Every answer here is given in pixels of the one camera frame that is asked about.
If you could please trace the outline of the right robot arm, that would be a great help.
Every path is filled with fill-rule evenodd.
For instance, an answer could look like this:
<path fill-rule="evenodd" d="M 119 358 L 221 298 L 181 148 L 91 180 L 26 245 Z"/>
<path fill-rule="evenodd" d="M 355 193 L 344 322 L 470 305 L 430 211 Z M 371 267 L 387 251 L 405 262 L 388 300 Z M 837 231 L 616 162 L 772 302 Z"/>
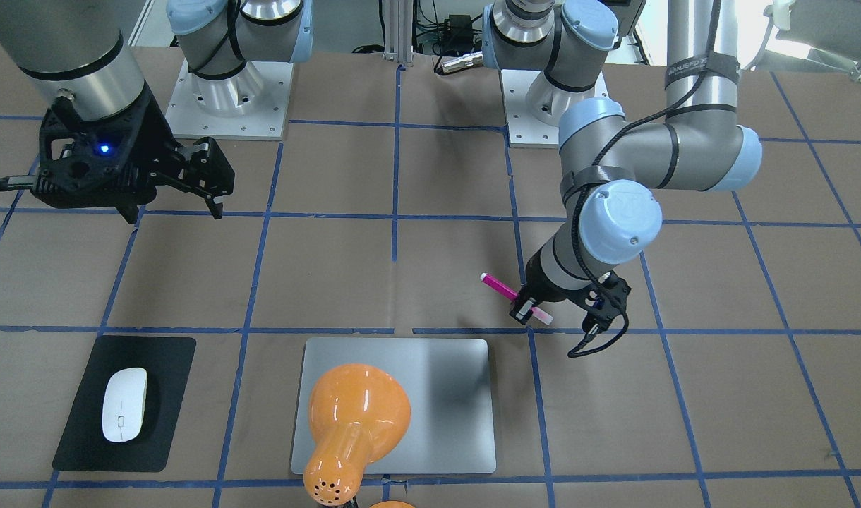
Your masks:
<path fill-rule="evenodd" d="M 258 62 L 311 57 L 311 1 L 169 1 L 186 82 L 211 118 L 240 118 L 268 99 Z M 0 1 L 0 42 L 46 100 L 34 176 L 0 178 L 57 209 L 112 207 L 138 221 L 169 186 L 195 194 L 215 219 L 236 174 L 218 142 L 185 147 L 104 1 Z"/>

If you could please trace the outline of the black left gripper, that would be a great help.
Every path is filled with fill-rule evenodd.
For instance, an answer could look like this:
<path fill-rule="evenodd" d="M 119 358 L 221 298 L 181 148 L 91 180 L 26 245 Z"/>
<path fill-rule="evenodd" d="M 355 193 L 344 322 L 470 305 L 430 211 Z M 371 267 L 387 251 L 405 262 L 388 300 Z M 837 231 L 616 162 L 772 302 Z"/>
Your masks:
<path fill-rule="evenodd" d="M 621 336 L 628 328 L 627 300 L 630 292 L 627 281 L 613 272 L 598 281 L 576 279 L 570 283 L 569 289 L 557 286 L 544 273 L 538 252 L 525 265 L 525 284 L 511 298 L 509 315 L 526 325 L 533 316 L 540 314 L 540 303 L 569 300 L 586 310 L 582 323 L 586 334 L 593 334 L 595 326 L 599 332 L 608 330 L 615 318 L 621 316 L 623 325 L 618 332 Z"/>

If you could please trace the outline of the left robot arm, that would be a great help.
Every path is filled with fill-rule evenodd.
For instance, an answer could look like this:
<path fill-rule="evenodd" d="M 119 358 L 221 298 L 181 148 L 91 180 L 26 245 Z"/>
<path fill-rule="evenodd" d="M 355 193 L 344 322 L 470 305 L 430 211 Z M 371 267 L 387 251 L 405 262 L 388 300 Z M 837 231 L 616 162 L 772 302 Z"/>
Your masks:
<path fill-rule="evenodd" d="M 587 335 L 607 330 L 630 292 L 615 267 L 662 225 L 653 190 L 734 191 L 759 170 L 759 136 L 737 119 L 735 3 L 670 1 L 667 19 L 666 107 L 631 121 L 618 101 L 593 96 L 620 29 L 608 6 L 498 1 L 485 9 L 486 67 L 540 71 L 553 91 L 580 95 L 552 113 L 567 218 L 525 267 L 510 311 L 519 322 L 540 303 L 569 300 L 589 313 Z"/>

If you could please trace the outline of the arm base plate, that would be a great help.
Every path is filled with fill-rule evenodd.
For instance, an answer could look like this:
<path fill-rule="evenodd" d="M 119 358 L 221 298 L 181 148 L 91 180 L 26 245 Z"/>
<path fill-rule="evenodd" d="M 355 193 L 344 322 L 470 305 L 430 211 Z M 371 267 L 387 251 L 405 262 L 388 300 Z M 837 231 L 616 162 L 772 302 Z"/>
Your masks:
<path fill-rule="evenodd" d="M 289 62 L 247 62 L 236 76 L 205 80 L 182 65 L 166 120 L 180 139 L 281 141 L 294 70 Z"/>
<path fill-rule="evenodd" d="M 608 96 L 603 75 L 580 92 L 558 89 L 541 71 L 501 70 L 500 77 L 511 147 L 557 147 L 562 115 L 579 101 Z"/>

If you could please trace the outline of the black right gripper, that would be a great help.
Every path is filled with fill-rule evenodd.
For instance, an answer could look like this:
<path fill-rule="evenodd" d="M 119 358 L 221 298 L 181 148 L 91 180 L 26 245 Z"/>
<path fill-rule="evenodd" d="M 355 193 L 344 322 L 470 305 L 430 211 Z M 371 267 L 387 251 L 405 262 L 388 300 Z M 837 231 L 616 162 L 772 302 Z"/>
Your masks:
<path fill-rule="evenodd" d="M 157 186 L 202 198 L 214 219 L 234 192 L 236 173 L 214 138 L 180 147 L 150 86 L 123 111 L 101 120 L 80 119 L 64 91 L 40 128 L 40 166 L 32 194 L 54 208 L 114 207 L 134 224 Z"/>

